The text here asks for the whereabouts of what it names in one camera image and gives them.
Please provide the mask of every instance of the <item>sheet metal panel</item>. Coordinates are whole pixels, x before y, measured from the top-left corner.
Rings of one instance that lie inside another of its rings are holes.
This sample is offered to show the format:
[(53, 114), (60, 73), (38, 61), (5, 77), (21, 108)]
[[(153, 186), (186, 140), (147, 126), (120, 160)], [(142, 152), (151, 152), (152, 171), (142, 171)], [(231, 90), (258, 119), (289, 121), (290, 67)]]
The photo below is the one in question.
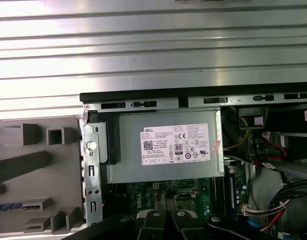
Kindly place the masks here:
[(0, 1), (0, 111), (49, 116), (80, 108), (82, 92), (294, 82), (307, 82), (307, 0)]

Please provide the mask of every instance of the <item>screw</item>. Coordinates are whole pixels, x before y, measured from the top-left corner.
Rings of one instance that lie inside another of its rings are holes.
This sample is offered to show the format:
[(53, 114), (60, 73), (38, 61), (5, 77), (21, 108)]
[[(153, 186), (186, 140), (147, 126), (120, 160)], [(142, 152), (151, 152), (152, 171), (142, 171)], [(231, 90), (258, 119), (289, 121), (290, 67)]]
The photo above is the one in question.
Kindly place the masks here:
[(95, 150), (97, 148), (97, 143), (94, 141), (87, 142), (87, 149)]
[(211, 221), (214, 222), (214, 223), (219, 223), (221, 221), (221, 219), (219, 217), (217, 217), (217, 216), (213, 216), (211, 218)]
[(127, 221), (128, 221), (128, 218), (126, 218), (126, 217), (123, 217), (123, 218), (119, 219), (119, 222), (127, 222)]
[(179, 217), (183, 217), (185, 214), (186, 214), (186, 213), (185, 213), (184, 211), (179, 211), (179, 212), (177, 212), (177, 215), (178, 215)]

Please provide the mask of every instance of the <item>ce mark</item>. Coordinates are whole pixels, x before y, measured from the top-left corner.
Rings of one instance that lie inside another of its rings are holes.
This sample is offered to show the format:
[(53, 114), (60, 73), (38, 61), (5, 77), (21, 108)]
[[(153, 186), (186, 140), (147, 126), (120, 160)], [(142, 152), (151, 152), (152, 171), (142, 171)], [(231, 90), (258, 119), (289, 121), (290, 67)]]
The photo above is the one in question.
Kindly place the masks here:
[(180, 133), (178, 135), (175, 135), (174, 138), (175, 139), (186, 139), (186, 135), (187, 133)]

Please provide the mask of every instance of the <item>power connector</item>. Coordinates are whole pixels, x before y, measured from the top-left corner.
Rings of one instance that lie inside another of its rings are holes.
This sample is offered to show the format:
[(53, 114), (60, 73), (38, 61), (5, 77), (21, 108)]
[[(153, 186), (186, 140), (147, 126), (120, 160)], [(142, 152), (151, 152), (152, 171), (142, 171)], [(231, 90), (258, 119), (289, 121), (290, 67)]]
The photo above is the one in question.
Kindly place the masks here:
[(251, 214), (249, 214), (247, 212), (247, 209), (250, 209), (250, 205), (249, 204), (242, 204), (241, 205), (241, 213), (243, 216), (247, 217), (247, 216), (250, 216)]

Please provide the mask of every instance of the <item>metal side panel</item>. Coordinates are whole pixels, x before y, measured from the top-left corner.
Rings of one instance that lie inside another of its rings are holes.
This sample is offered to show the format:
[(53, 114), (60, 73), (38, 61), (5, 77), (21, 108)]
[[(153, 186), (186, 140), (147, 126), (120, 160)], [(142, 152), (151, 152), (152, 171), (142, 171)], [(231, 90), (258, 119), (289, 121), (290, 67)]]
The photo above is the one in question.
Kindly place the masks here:
[(0, 119), (78, 115), (88, 92), (298, 82), (307, 0), (0, 0)]

